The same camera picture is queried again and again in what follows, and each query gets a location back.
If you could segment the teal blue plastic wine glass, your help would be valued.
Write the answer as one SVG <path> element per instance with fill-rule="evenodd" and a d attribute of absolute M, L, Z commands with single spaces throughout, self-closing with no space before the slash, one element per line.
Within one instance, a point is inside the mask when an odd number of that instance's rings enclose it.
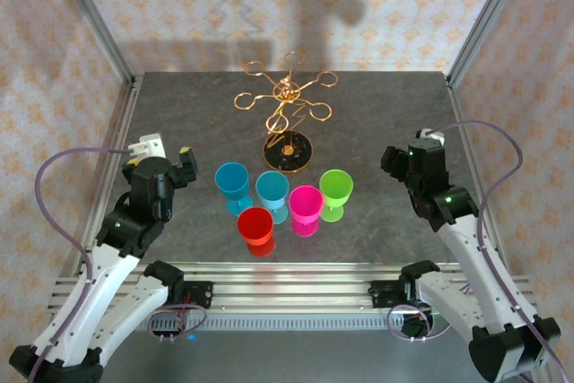
<path fill-rule="evenodd" d="M 249 194 L 249 175 L 247 168 L 238 162 L 224 163 L 214 175 L 215 185 L 227 202 L 231 215 L 239 215 L 253 205 Z"/>

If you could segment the green plastic wine glass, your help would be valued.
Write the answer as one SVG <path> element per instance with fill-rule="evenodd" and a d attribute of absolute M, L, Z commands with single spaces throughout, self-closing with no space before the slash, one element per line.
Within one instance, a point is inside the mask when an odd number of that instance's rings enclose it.
<path fill-rule="evenodd" d="M 353 191 L 351 175 L 344 170 L 328 170 L 319 179 L 319 190 L 324 201 L 320 218 L 324 222 L 338 222 Z"/>

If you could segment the light blue plastic wine glass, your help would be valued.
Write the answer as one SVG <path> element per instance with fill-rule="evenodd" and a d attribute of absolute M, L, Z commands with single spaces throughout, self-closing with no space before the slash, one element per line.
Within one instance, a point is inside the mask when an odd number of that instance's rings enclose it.
<path fill-rule="evenodd" d="M 257 178 L 256 192 L 259 202 L 272 215 L 275 225 L 283 223 L 288 217 L 286 198 L 289 189 L 289 180 L 280 171 L 269 170 Z"/>

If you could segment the red plastic wine glass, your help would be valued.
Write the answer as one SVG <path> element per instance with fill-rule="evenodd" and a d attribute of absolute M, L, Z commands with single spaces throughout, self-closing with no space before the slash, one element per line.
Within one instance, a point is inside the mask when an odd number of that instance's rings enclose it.
<path fill-rule="evenodd" d="M 274 251 L 274 220 L 263 207 L 250 207 L 237 220 L 239 235 L 255 257 L 267 257 Z"/>

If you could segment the pink plastic wine glass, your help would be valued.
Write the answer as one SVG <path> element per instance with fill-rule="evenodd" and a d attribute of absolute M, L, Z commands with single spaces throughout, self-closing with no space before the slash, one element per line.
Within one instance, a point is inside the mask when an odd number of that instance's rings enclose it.
<path fill-rule="evenodd" d="M 291 227 L 302 238 L 312 237 L 318 230 L 324 198 L 317 187 L 302 185 L 292 190 L 288 204 Z"/>

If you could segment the aluminium table side rail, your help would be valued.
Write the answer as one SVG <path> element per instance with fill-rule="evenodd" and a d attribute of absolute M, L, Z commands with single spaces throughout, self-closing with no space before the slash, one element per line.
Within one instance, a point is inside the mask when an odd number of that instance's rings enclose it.
<path fill-rule="evenodd" d="M 117 104 L 109 123 L 105 144 L 111 148 L 123 147 L 126 142 L 127 131 L 135 110 L 138 94 L 143 81 L 142 75 L 136 75 L 130 84 L 123 84 L 118 95 Z M 96 170 L 96 187 L 89 200 L 89 212 L 84 222 L 80 223 L 78 233 L 80 242 L 90 248 L 95 242 L 95 235 L 106 212 L 111 189 L 120 162 L 119 154 L 103 154 L 100 156 Z"/>
<path fill-rule="evenodd" d="M 446 81 L 446 84 L 448 88 L 448 95 L 452 104 L 452 108 L 454 110 L 456 120 L 463 121 L 465 120 L 465 116 L 462 111 L 461 102 L 457 97 L 456 89 L 449 83 L 449 81 Z M 474 188 L 478 198 L 477 202 L 481 203 L 486 188 L 483 185 L 483 176 L 482 176 L 483 173 L 480 167 L 479 160 L 477 159 L 477 153 L 472 146 L 470 126 L 460 126 L 458 129 L 459 134 L 461 135 L 470 171 L 472 173 Z M 486 208 L 484 211 L 483 224 L 484 229 L 486 230 L 486 233 L 488 234 L 489 239 L 491 240 L 492 245 L 497 251 L 503 265 L 506 266 L 508 269 L 510 269 L 508 257 L 506 256 L 506 249 L 504 247 L 504 244 L 500 242 L 499 226 L 496 220 L 492 218 L 489 208 Z"/>

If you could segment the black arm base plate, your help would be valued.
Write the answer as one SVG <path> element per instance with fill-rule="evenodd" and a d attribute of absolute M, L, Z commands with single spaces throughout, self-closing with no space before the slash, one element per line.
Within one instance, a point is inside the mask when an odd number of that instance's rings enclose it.
<path fill-rule="evenodd" d="M 405 287 L 400 281 L 371 281 L 368 294 L 374 309 L 391 309 L 406 302 Z"/>
<path fill-rule="evenodd" d="M 213 283 L 209 281 L 184 281 L 183 303 L 194 304 L 204 309 L 211 308 Z"/>

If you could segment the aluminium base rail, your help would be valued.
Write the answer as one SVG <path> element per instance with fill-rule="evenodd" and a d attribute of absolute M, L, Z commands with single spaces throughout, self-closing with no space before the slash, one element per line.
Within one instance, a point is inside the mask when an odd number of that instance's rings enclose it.
<path fill-rule="evenodd" d="M 371 311 L 372 281 L 394 281 L 400 266 L 368 263 L 176 263 L 190 282 L 213 284 L 211 309 L 224 313 Z"/>

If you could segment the aluminium frame post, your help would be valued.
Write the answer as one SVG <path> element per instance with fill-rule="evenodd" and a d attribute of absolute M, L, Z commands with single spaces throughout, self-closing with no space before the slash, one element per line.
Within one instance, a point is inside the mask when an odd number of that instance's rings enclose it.
<path fill-rule="evenodd" d="M 448 87 L 456 88 L 464 79 L 465 73 L 478 55 L 491 28 L 498 20 L 508 0 L 486 0 L 474 25 L 465 39 L 457 58 L 446 75 Z"/>
<path fill-rule="evenodd" d="M 109 27 L 105 23 L 94 0 L 75 0 L 79 5 L 83 16 L 91 25 L 99 43 L 114 66 L 123 83 L 131 85 L 135 76 L 132 74 L 126 60 L 120 52 L 117 42 L 114 40 Z"/>

